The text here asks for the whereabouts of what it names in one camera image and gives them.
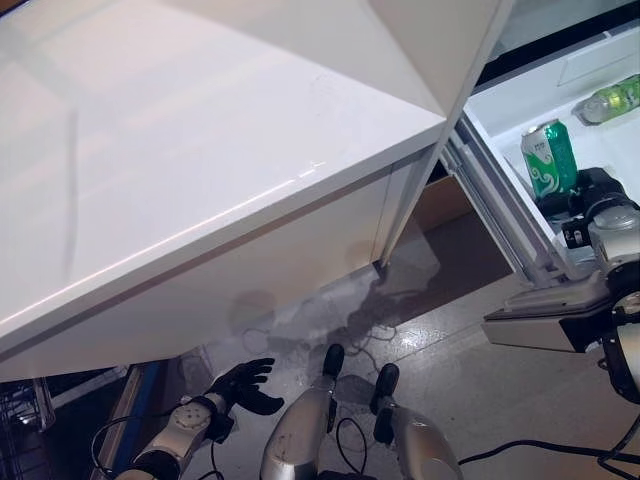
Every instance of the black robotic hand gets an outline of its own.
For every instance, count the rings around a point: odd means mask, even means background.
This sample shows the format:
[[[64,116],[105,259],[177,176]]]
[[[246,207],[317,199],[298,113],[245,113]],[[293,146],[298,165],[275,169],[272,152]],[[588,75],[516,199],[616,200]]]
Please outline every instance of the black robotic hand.
[[[217,393],[227,402],[227,410],[234,404],[258,415],[273,415],[284,405],[282,398],[262,393],[258,387],[266,383],[265,374],[271,372],[273,358],[260,358],[236,365],[218,377],[207,393]]]

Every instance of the gray floor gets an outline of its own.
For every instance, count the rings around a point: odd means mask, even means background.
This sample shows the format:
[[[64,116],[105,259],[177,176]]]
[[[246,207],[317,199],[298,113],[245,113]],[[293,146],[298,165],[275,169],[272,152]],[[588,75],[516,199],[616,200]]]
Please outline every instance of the gray floor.
[[[326,346],[342,343],[348,356],[336,393],[338,417],[353,416],[363,426],[369,439],[367,472],[381,480],[401,477],[395,453],[373,441],[367,403],[377,370],[391,361],[401,369],[396,400],[437,422],[459,458],[519,438],[610,448],[638,410],[613,392],[606,372],[596,366],[601,351],[578,355],[487,342],[480,328],[483,314],[521,287],[506,276],[463,295],[465,288],[473,290],[505,271],[479,225],[472,215],[427,238],[410,228],[384,283],[372,268],[361,270],[260,319],[238,337],[206,346],[212,371],[274,356],[274,372],[263,388],[289,404],[319,371]],[[471,237],[475,247],[464,243]],[[420,310],[429,311],[416,316]],[[197,393],[198,383],[209,379],[191,363],[196,368],[185,369],[185,376]],[[257,417],[237,407],[234,412],[237,431],[216,448],[217,464],[227,480],[255,480],[278,416]],[[353,427],[345,428],[344,437],[353,461],[360,462]],[[640,450],[637,439],[631,449]],[[320,463],[323,469],[347,471],[334,434],[323,444]],[[203,448],[184,478],[194,480],[209,469],[209,451]],[[590,458],[528,447],[465,466],[464,473],[467,480],[616,478]]]

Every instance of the black cable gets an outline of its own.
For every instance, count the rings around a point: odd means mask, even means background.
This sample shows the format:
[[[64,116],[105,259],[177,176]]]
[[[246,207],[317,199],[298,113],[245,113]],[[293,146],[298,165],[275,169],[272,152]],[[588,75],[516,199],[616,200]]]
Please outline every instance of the black cable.
[[[224,475],[222,475],[222,472],[218,470],[218,466],[216,465],[216,459],[213,456],[214,446],[215,446],[215,443],[211,442],[211,470],[209,470],[207,473],[205,473],[201,477],[198,477],[198,480],[204,480],[205,478],[209,478],[211,475],[215,475],[216,480],[224,480]]]
[[[638,429],[640,429],[640,415],[638,415],[635,419],[635,421],[633,422],[633,424],[631,424],[631,427],[629,428],[629,431],[624,435],[624,437],[622,437],[622,440],[620,440],[615,447],[613,447],[611,449],[610,452],[608,452],[606,455],[603,455],[601,457],[598,457],[598,465],[600,465],[602,468],[604,468],[605,470],[618,475],[619,477],[622,477],[626,480],[637,480],[638,477],[635,477],[627,472],[625,472],[624,470],[620,470],[619,468],[616,468],[612,465],[609,465],[607,463],[607,461],[609,460],[620,460],[621,455],[622,455],[622,450],[625,449],[625,447],[629,444],[629,442],[631,441],[631,439],[635,436],[635,434],[637,433]]]
[[[559,453],[570,453],[572,455],[584,455],[588,457],[602,457],[604,455],[608,455],[610,453],[609,450],[601,450],[598,448],[586,448],[586,447],[575,447],[573,445],[558,445],[556,443],[542,442],[539,440],[516,440],[515,442],[505,443],[504,445],[500,445],[493,450],[489,450],[488,452],[479,453],[478,455],[473,455],[471,457],[467,457],[458,462],[458,465],[464,465],[466,463],[477,462],[478,460],[484,460],[486,458],[493,457],[498,455],[499,453],[504,452],[513,447],[518,446],[528,446],[528,447],[537,447],[543,448],[545,450],[551,450],[553,452]],[[640,456],[638,455],[630,455],[627,453],[620,453],[616,456],[616,460],[626,463],[633,463],[635,465],[640,465]]]
[[[360,467],[360,470],[358,470],[356,467],[353,466],[353,464],[349,461],[349,459],[345,455],[344,450],[342,449],[342,443],[340,442],[340,428],[342,427],[344,422],[351,422],[353,426],[358,429],[358,432],[360,432],[360,436],[362,437],[362,444],[364,445],[364,458],[362,459],[362,467]],[[362,428],[360,428],[360,425],[358,425],[358,422],[356,422],[351,417],[345,417],[342,420],[340,420],[338,422],[338,425],[336,426],[336,443],[338,444],[338,450],[340,451],[340,455],[342,455],[342,459],[345,461],[347,465],[349,465],[349,468],[351,468],[351,470],[353,470],[354,473],[357,473],[359,475],[364,475],[364,470],[367,467],[367,457],[368,457],[367,437],[362,431]]]
[[[118,423],[127,422],[129,420],[143,420],[148,418],[166,417],[167,415],[171,415],[171,412],[173,412],[173,410],[178,406],[179,405],[171,407],[171,409],[162,413],[155,413],[152,415],[127,415],[126,417],[114,418],[108,421],[107,423],[105,423],[102,427],[100,427],[96,431],[96,433],[93,434],[93,437],[91,438],[91,460],[93,461],[93,466],[102,474],[103,477],[107,478],[108,480],[114,480],[115,474],[113,470],[102,465],[102,462],[100,461],[100,459],[98,458],[98,454],[96,453],[96,441],[98,437],[103,432],[106,432],[107,430],[109,430],[114,425],[117,425]]]

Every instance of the drawer front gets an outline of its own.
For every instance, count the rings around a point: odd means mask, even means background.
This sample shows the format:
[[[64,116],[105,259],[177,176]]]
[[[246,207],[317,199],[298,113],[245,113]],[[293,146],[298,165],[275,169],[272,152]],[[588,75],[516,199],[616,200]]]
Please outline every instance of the drawer front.
[[[265,314],[372,261],[390,172],[215,249],[90,318],[35,337],[2,359],[0,381],[170,358],[241,335],[258,319],[268,324]]]

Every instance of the beverage can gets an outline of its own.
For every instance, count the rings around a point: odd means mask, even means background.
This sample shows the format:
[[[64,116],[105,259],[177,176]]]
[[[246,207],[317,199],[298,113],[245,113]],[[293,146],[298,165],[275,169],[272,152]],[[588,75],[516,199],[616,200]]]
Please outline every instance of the beverage can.
[[[537,198],[575,186],[576,160],[567,127],[558,119],[531,127],[522,135],[520,147]]]

